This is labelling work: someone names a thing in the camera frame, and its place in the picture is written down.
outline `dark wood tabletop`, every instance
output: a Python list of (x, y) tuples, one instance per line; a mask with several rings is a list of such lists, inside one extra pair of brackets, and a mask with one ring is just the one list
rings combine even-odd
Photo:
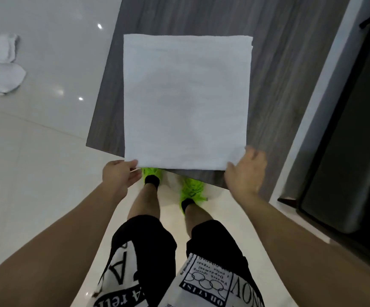
[[(269, 200), (348, 1), (122, 0), (87, 146), (124, 156), (124, 34), (250, 35), (247, 143), (267, 153)], [(223, 171), (171, 171), (226, 187)]]

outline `black sock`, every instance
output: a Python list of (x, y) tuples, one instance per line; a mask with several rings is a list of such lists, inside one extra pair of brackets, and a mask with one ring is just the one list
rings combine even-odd
[(181, 202), (182, 211), (185, 213), (186, 207), (189, 206), (191, 203), (195, 203), (193, 199), (187, 198)]
[(151, 183), (153, 185), (155, 185), (155, 187), (158, 189), (158, 186), (159, 186), (159, 178), (156, 176), (156, 175), (147, 175), (145, 177), (145, 184), (147, 183)]

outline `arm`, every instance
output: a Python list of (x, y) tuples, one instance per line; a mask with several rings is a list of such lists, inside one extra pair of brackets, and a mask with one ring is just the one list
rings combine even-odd
[(109, 162), (103, 182), (77, 207), (0, 265), (0, 306), (70, 306), (128, 187), (137, 161)]
[(370, 306), (370, 275), (258, 196), (266, 155), (251, 147), (225, 179), (300, 307)]

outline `tile floor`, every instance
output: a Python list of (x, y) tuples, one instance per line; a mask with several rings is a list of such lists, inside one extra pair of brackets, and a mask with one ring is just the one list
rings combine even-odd
[[(121, 0), (0, 0), (0, 34), (17, 33), (17, 63), (28, 72), (0, 97), (0, 263), (75, 207), (117, 157), (85, 146)], [(85, 306), (106, 263), (112, 234), (141, 185), (117, 207), (73, 305)], [(185, 260), (179, 195), (159, 190), (161, 220)], [(296, 306), (254, 228), (228, 191), (212, 188), (206, 209), (223, 222), (248, 258), (267, 306)]]

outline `green sneaker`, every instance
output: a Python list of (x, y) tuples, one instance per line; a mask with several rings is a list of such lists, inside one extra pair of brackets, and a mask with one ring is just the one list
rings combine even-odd
[(160, 182), (162, 180), (162, 170), (159, 168), (142, 168), (142, 177), (144, 178), (144, 182), (148, 175), (155, 175)]
[(185, 199), (190, 198), (197, 205), (200, 205), (203, 201), (207, 201), (207, 198), (202, 196), (204, 187), (205, 184), (201, 181), (191, 178), (184, 178), (184, 185), (182, 186), (181, 199), (179, 202), (181, 211), (184, 214), (185, 212), (182, 210), (182, 201), (184, 201)]

